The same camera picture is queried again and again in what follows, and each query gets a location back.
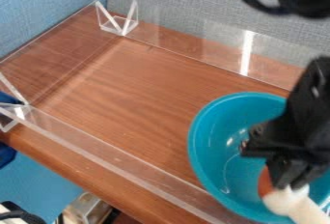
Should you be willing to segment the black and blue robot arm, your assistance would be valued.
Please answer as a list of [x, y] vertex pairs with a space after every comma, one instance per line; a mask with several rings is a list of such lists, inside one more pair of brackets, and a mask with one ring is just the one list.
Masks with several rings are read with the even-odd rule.
[[[309, 19], [330, 17], [330, 0], [278, 0], [276, 6], [260, 0], [242, 0], [272, 15]], [[249, 130], [240, 145], [244, 156], [264, 157], [273, 186], [298, 189], [330, 169], [330, 57], [312, 59], [280, 116]]]

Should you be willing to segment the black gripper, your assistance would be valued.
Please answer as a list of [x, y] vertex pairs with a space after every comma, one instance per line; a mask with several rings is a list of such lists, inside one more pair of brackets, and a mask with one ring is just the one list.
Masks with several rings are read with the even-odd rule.
[[268, 159], [276, 188], [301, 189], [330, 168], [330, 115], [282, 113], [250, 128], [240, 151]]

